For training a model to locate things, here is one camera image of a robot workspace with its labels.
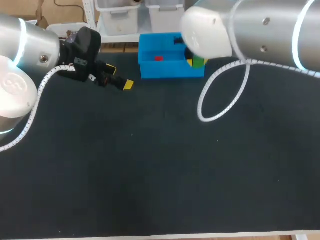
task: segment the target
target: black mat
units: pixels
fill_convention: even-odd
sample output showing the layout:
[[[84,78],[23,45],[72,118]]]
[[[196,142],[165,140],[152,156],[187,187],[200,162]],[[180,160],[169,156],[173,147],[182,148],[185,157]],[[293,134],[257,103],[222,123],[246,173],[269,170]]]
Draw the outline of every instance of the black mat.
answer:
[[[201,123],[221,61],[205,79],[141,81],[136,54],[100,58],[134,89],[51,80],[27,137],[0,153],[1,239],[320,229],[318,79],[255,66],[235,107]],[[213,85],[206,116],[243,74]]]

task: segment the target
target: black cable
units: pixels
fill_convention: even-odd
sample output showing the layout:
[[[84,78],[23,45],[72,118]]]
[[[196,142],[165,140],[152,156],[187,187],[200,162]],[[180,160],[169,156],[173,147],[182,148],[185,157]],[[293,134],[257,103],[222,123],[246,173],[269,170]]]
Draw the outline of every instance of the black cable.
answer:
[[[77,7],[77,8],[81,8],[81,10],[82,10],[82,21],[84,22],[84,23],[88,23],[88,22],[86,22],[85,21],[85,15],[86,15],[86,13],[85,13],[85,9],[82,7],[82,6],[79,6],[79,5],[59,5],[59,4],[57,4],[56,3],[56,0],[53,0],[53,3],[56,5],[56,6],[58,6],[58,7]]]

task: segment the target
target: red block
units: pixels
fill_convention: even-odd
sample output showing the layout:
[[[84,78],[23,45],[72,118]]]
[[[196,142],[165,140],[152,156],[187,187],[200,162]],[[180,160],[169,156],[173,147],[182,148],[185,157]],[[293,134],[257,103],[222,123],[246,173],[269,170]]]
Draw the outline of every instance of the red block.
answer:
[[[162,62],[162,61],[164,60],[164,57],[163,57],[163,56],[156,56],[156,57],[154,58],[154,60],[155,60],[156,62]]]

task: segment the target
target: blue box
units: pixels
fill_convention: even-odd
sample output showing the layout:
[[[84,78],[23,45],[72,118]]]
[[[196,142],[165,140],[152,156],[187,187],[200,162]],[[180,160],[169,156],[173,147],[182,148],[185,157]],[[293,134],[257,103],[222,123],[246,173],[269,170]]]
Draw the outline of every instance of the blue box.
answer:
[[[181,33],[141,34],[138,62],[142,79],[203,78],[205,66],[191,67],[185,57],[185,44],[175,44]]]

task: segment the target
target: white joint cap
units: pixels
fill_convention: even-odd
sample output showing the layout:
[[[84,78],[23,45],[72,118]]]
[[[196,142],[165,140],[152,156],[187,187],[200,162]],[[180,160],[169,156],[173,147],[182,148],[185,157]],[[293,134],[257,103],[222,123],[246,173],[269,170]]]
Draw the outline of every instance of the white joint cap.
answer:
[[[189,8],[181,20],[181,33],[188,48],[201,58],[232,56],[229,35],[218,12],[198,6]]]
[[[32,79],[12,60],[0,56],[0,116],[12,119],[27,115],[34,107],[37,96]]]

